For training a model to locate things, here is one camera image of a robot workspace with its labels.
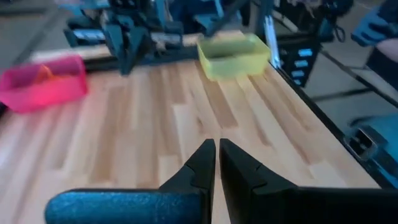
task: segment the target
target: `wooden tabletop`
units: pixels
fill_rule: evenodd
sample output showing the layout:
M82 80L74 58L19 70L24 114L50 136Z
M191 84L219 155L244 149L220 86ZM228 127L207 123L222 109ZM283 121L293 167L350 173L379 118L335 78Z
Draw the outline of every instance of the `wooden tabletop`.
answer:
M378 187L271 67L211 82L185 61L88 82L84 100L0 120L0 223L44 223L68 189L157 188L206 138L229 138L297 185ZM219 164L213 223L229 223Z

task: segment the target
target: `floor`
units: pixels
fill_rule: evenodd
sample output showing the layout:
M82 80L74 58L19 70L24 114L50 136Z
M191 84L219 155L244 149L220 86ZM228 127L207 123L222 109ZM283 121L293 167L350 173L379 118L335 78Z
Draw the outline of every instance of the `floor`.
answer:
M361 18L382 0L357 0L352 11L339 20L347 34L351 33ZM15 7L44 7L44 14L19 17L0 17L0 71L21 63L33 51L67 48L62 29L68 12L55 7L50 0L17 0L13 4L0 2L0 11ZM398 100L398 92L381 82L372 71L364 70L370 48L362 48L350 38L346 42L323 45L304 91L342 130L348 123L362 116L383 115L398 112L398 109L373 92L362 91L365 86L350 75L359 75ZM353 96L338 96L346 92L361 92Z

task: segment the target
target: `teal machine part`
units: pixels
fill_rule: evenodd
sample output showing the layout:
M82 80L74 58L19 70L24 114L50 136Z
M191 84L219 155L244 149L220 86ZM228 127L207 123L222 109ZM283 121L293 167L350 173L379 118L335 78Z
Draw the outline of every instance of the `teal machine part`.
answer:
M364 118L355 123L344 142L358 160L373 161L383 176L398 187L398 114Z

